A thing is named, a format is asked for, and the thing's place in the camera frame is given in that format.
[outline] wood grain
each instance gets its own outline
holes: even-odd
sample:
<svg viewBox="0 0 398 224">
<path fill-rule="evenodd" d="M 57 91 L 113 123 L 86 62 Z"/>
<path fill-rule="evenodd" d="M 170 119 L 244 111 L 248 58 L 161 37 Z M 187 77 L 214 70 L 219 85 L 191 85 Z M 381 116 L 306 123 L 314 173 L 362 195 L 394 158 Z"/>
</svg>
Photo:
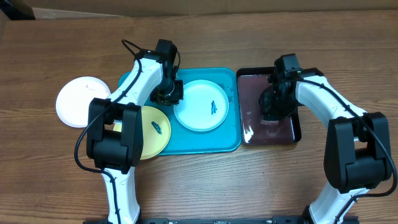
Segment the wood grain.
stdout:
<svg viewBox="0 0 398 224">
<path fill-rule="evenodd" d="M 128 39 L 154 49 L 172 40 L 182 68 L 270 66 L 295 52 L 352 103 L 389 119 L 398 161 L 398 11 L 11 21 L 0 43 L 0 222 L 81 223 L 108 214 L 102 177 L 80 170 L 73 147 L 80 129 L 55 113 L 73 78 L 95 76 L 115 90 L 130 71 Z M 322 190 L 326 130 L 299 109 L 296 146 L 167 156 L 136 169 L 144 217 L 255 218 L 301 214 Z M 84 164 L 93 164 L 82 147 Z M 381 184 L 386 190 L 391 182 Z M 363 223 L 395 223 L 397 194 L 361 199 L 350 211 Z"/>
</svg>

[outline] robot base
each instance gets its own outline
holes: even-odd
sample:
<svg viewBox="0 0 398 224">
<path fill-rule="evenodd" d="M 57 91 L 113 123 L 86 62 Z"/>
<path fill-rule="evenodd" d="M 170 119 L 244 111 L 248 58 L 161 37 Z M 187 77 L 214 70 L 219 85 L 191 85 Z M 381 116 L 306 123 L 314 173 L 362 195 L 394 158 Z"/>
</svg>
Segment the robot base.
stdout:
<svg viewBox="0 0 398 224">
<path fill-rule="evenodd" d="M 311 224 L 303 216 L 278 215 L 272 218 L 235 218 L 235 219 L 197 219 L 168 220 L 166 218 L 148 218 L 140 220 L 140 224 Z M 342 224 L 359 224 L 357 217 L 344 218 Z"/>
</svg>

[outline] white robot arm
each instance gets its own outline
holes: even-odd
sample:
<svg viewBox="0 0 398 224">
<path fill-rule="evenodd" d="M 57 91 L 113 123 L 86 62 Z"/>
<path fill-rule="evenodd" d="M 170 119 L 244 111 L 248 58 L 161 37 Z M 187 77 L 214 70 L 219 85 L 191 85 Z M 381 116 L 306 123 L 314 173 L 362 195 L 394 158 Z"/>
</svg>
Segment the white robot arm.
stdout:
<svg viewBox="0 0 398 224">
<path fill-rule="evenodd" d="M 364 113 L 366 113 L 365 110 L 358 108 L 341 96 L 333 87 L 331 87 L 325 77 L 315 75 L 306 77 L 304 80 L 310 80 L 319 84 L 324 84 L 327 88 L 333 90 L 359 116 L 362 116 Z M 346 111 L 334 96 L 319 86 L 305 82 L 297 82 L 295 91 L 297 101 L 310 108 L 326 128 L 328 128 L 329 120 L 331 119 L 353 117 L 353 115 Z M 345 204 L 352 196 L 364 194 L 367 191 L 369 191 L 369 189 L 359 188 L 350 190 L 348 193 L 341 194 L 338 189 L 332 187 L 329 182 L 326 182 L 326 186 L 323 188 L 321 194 L 316 201 L 311 203 L 309 208 L 313 223 L 333 223 L 340 210 L 343 209 Z"/>
<path fill-rule="evenodd" d="M 150 93 L 158 85 L 160 85 L 163 79 L 163 67 L 162 64 L 155 60 L 142 58 L 140 59 L 142 65 L 142 72 L 136 83 L 127 92 L 126 96 L 122 98 L 120 104 L 134 103 L 137 106 L 144 106 L 144 103 L 148 99 Z M 138 61 L 135 61 L 134 67 L 128 77 L 125 79 L 123 84 L 108 98 L 111 101 L 115 100 L 124 91 L 128 85 L 137 76 L 139 70 Z M 122 174 L 120 170 L 105 168 L 105 171 L 112 174 L 116 184 L 117 201 L 119 207 L 119 214 L 122 223 L 133 224 L 137 222 L 140 214 L 140 208 L 136 198 L 136 185 L 134 181 L 135 167 L 131 167 L 127 174 Z M 111 223 L 118 223 L 118 217 L 116 215 L 116 209 L 113 199 L 113 186 L 109 177 L 102 174 L 105 180 L 106 191 L 108 194 L 109 203 L 109 216 L 108 221 Z"/>
<path fill-rule="evenodd" d="M 177 48 L 168 40 L 159 40 L 154 51 L 141 49 L 131 73 L 108 99 L 94 99 L 89 108 L 89 122 L 106 105 L 121 98 L 107 118 L 96 121 L 87 135 L 87 155 L 94 159 L 97 168 L 104 169 L 114 178 L 102 174 L 108 193 L 108 223 L 134 224 L 139 219 L 140 207 L 136 199 L 134 170 L 142 152 L 141 107 L 148 98 L 162 105 L 178 104 L 183 98 L 181 80 L 175 80 L 178 66 L 174 67 Z M 105 130 L 104 124 L 121 123 L 121 133 Z"/>
<path fill-rule="evenodd" d="M 272 89 L 264 91 L 260 99 L 265 118 L 280 119 L 281 113 L 287 116 L 297 106 L 304 105 L 327 128 L 324 169 L 328 182 L 316 201 L 306 208 L 305 214 L 313 224 L 341 223 L 354 204 L 352 202 L 345 208 L 353 196 L 365 194 L 391 176 L 385 160 L 387 155 L 373 138 L 368 137 L 358 121 L 363 119 L 378 132 L 378 136 L 383 136 L 383 145 L 389 150 L 386 117 L 380 112 L 367 113 L 350 103 L 331 87 L 319 70 L 301 69 L 295 54 L 283 55 L 276 60 L 275 74 L 269 80 L 273 83 Z M 354 141 L 368 142 L 368 146 L 356 150 Z"/>
</svg>

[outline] teal tray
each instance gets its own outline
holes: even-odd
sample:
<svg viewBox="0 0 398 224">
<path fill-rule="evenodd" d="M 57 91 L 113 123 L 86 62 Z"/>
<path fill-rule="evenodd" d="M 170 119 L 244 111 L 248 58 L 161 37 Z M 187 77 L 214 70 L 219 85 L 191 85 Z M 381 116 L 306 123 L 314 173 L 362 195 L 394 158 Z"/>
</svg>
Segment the teal tray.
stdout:
<svg viewBox="0 0 398 224">
<path fill-rule="evenodd" d="M 126 73 L 120 78 L 119 86 L 128 75 L 129 73 Z M 177 77 L 183 80 L 184 84 L 194 80 L 209 80 L 217 83 L 228 97 L 229 110 L 220 126 L 203 133 L 191 131 L 182 126 L 174 115 L 173 106 L 160 106 L 148 99 L 145 105 L 153 106 L 165 113 L 172 127 L 170 141 L 159 155 L 231 152 L 237 149 L 241 144 L 242 134 L 235 73 L 229 68 L 189 68 L 180 69 Z"/>
</svg>

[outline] white plastic lid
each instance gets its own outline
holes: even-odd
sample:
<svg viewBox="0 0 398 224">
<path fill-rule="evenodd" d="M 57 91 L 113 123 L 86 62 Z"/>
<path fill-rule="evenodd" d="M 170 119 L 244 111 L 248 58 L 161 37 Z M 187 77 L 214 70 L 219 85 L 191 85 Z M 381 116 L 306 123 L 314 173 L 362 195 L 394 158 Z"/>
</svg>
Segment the white plastic lid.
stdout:
<svg viewBox="0 0 398 224">
<path fill-rule="evenodd" d="M 93 98 L 105 99 L 111 94 L 108 86 L 94 77 L 80 77 L 68 82 L 57 96 L 55 108 L 66 125 L 84 128 L 88 122 L 88 107 Z"/>
<path fill-rule="evenodd" d="M 195 80 L 184 85 L 184 99 L 174 106 L 175 117 L 192 131 L 217 128 L 228 114 L 225 91 L 208 80 Z"/>
</svg>

